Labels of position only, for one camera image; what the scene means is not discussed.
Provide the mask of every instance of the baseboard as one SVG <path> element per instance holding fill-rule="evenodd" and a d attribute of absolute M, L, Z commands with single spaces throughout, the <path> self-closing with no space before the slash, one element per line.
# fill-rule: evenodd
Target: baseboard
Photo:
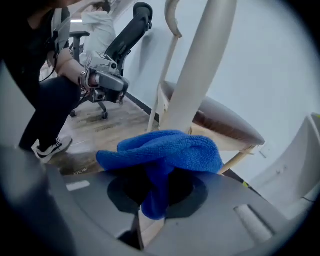
<path fill-rule="evenodd" d="M 131 100 L 134 104 L 136 104 L 140 109 L 142 109 L 144 112 L 146 112 L 149 116 L 151 115 L 152 109 L 148 107 L 146 104 L 138 100 L 136 97 L 132 96 L 130 93 L 125 94 L 126 97 L 128 97 L 129 100 Z M 155 114 L 154 120 L 156 120 L 159 123 L 159 115 L 158 113 Z"/>

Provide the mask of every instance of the sneaker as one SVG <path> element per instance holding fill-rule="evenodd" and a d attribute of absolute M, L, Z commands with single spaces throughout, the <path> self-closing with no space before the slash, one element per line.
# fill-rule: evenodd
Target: sneaker
<path fill-rule="evenodd" d="M 48 147 L 45 152 L 42 152 L 39 146 L 36 148 L 35 152 L 41 162 L 47 164 L 55 154 L 65 151 L 70 146 L 71 142 L 71 136 L 66 136 L 61 140 L 57 138 L 55 144 Z"/>

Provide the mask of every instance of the blue towel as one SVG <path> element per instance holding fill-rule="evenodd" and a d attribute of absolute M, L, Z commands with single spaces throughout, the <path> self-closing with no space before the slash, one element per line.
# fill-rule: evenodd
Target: blue towel
<path fill-rule="evenodd" d="M 177 130 L 154 131 L 126 139 L 118 144 L 117 151 L 101 150 L 96 159 L 106 171 L 144 166 L 153 187 L 141 209 L 152 220 L 165 216 L 169 205 L 168 174 L 175 168 L 217 173 L 223 165 L 211 139 Z"/>

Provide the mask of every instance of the wooden floor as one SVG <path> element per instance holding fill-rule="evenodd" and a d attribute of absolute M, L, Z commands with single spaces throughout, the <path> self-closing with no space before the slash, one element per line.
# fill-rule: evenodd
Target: wooden floor
<path fill-rule="evenodd" d="M 109 114 L 107 120 L 102 119 L 99 105 L 91 102 L 77 108 L 76 117 L 68 117 L 60 137 L 70 135 L 73 143 L 50 162 L 58 166 L 63 175 L 103 171 L 96 161 L 97 151 L 117 151 L 119 142 L 147 131 L 149 116 L 129 99 L 125 99 L 123 105 L 104 104 Z"/>

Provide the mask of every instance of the white pole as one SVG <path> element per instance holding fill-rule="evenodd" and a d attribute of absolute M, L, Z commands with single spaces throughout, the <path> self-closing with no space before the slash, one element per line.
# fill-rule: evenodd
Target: white pole
<path fill-rule="evenodd" d="M 224 55 L 237 0 L 208 0 L 160 130 L 186 132 Z"/>
<path fill-rule="evenodd" d="M 167 76 L 168 70 L 169 70 L 169 66 L 170 66 L 172 57 L 174 55 L 174 52 L 175 52 L 175 49 L 176 49 L 177 42 L 178 42 L 179 38 L 180 38 L 179 36 L 173 35 L 173 38 L 172 38 L 172 41 L 171 41 L 171 45 L 170 45 L 170 48 L 169 48 L 169 52 L 168 52 L 168 54 L 166 56 L 166 59 L 165 59 L 165 62 L 164 62 L 164 66 L 163 66 L 163 69 L 162 69 L 162 73 L 161 73 L 161 76 L 160 76 L 158 87 L 161 86 L 161 83 L 166 79 L 166 76 Z M 155 116 L 156 116 L 156 112 L 157 112 L 157 107 L 158 107 L 158 89 L 157 89 L 156 94 L 155 94 L 154 106 L 153 106 L 153 109 L 152 109 L 151 114 L 150 114 L 150 119 L 149 119 L 148 129 L 147 129 L 148 133 L 152 131 L 152 127 L 153 127 Z"/>

